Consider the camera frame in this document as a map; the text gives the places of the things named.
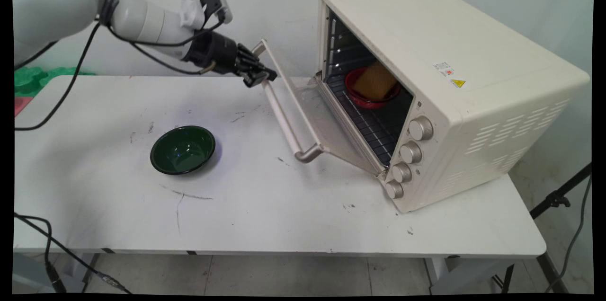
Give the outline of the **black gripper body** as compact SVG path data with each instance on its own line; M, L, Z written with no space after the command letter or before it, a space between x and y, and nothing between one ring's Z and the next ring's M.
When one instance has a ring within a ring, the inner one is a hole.
M235 74L237 55L238 45L234 40L212 31L191 41L182 61L199 68L214 64L213 71L218 74Z

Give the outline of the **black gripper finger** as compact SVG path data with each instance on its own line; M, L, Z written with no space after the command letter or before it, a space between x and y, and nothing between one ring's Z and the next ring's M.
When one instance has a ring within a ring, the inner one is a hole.
M260 63L252 51L242 44L237 44L236 73L260 73L265 70L264 64Z
M252 88L266 80L274 81L277 78L277 73L274 70L261 65L241 70L241 77L243 78L245 86Z

